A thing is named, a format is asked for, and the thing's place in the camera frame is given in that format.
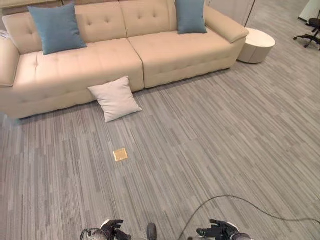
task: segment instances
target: office chair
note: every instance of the office chair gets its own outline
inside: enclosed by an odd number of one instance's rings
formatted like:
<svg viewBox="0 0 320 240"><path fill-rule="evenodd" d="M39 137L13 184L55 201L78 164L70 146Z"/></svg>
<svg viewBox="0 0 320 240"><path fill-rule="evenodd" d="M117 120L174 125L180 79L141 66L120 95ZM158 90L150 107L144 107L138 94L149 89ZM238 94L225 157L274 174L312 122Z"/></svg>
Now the office chair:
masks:
<svg viewBox="0 0 320 240"><path fill-rule="evenodd" d="M314 29L312 30L312 32L313 33L316 32L316 33L314 35L305 34L305 35L301 35L301 36L295 36L293 38L293 40L297 40L297 38L310 39L309 43L304 45L305 48L309 47L309 45L312 41L315 41L317 45L320 45L320 38L317 38L317 35L320 32L320 11L319 11L317 18L310 18L309 21L305 25L313 27Z"/></svg>

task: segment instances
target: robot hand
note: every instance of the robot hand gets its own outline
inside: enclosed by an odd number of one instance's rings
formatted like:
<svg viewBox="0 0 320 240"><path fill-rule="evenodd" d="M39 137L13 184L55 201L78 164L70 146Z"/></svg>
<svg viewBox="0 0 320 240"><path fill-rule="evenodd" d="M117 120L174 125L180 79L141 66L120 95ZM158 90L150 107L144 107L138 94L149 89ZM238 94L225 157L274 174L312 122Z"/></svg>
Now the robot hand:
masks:
<svg viewBox="0 0 320 240"><path fill-rule="evenodd" d="M226 221L218 221L210 219L211 228L198 228L196 232L205 238L215 238L216 240L250 240L251 238L245 234L240 233L238 228Z"/></svg>
<svg viewBox="0 0 320 240"><path fill-rule="evenodd" d="M130 240L131 236L125 234L124 232L120 231L121 224L123 224L123 220L106 220L102 226L101 231L105 234L108 240L113 240L115 237L118 240Z"/></svg>

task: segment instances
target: white pillow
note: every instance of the white pillow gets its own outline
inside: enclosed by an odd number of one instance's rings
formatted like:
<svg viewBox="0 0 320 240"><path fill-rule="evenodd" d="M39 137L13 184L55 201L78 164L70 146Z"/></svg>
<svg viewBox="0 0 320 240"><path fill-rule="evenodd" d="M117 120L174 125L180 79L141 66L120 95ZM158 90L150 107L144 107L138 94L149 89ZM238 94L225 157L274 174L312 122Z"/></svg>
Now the white pillow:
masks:
<svg viewBox="0 0 320 240"><path fill-rule="evenodd" d="M132 95L128 76L88 89L101 105L106 123L142 111Z"/></svg>

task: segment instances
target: black wire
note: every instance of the black wire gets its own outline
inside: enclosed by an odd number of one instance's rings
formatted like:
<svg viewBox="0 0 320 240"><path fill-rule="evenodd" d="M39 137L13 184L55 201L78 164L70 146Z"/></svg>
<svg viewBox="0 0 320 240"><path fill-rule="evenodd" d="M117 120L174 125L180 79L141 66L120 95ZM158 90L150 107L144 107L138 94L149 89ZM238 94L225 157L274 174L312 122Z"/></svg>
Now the black wire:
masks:
<svg viewBox="0 0 320 240"><path fill-rule="evenodd" d="M87 228L84 229L80 235L80 240L84 239L85 233L91 232L91 231L95 231L95 230L101 230L100 228Z"/></svg>
<svg viewBox="0 0 320 240"><path fill-rule="evenodd" d="M286 222L304 222L304 221L313 221L313 222L316 222L318 224L320 224L320 221L319 220L316 220L314 218L309 218L309 217L305 217L305 218L300 218L300 219L287 219L287 218L284 218L284 217L279 217L279 216L274 216L274 215L271 215L270 213L260 209L259 207L257 207L256 205L254 205L253 203L249 202L248 200L245 200L239 196L234 196L234 195L228 195L228 194L225 194L225 195L220 195L220 196L214 196L210 199L208 199L207 201L205 201L204 203L202 203L196 210L195 212L192 214L192 216L190 217L189 221L186 223L184 229L182 230L179 238L177 240L180 240L182 235L185 233L185 230L187 229L189 223L191 222L192 218L194 217L194 215L198 212L198 210L200 208L202 208L206 203L214 200L214 199L219 199L219 198L234 198L234 199L239 199L239 200L242 200L248 204L250 204L251 206L253 206L254 208L256 208L257 210L259 210L260 212L264 213L265 215L268 215L269 217L272 217L274 219L279 219L279 220L282 220L282 221L286 221Z"/></svg>

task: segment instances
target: blue pillow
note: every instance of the blue pillow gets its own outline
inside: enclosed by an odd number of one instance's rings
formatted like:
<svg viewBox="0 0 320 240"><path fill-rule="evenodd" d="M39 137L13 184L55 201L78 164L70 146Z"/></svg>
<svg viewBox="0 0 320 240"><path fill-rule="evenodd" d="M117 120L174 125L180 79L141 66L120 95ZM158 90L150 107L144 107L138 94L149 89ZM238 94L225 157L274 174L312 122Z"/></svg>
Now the blue pillow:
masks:
<svg viewBox="0 0 320 240"><path fill-rule="evenodd" d="M28 6L41 37L43 54L85 48L76 19L75 4L54 8Z"/></svg>
<svg viewBox="0 0 320 240"><path fill-rule="evenodd" d="M176 0L178 34L206 34L204 19L205 0Z"/></svg>

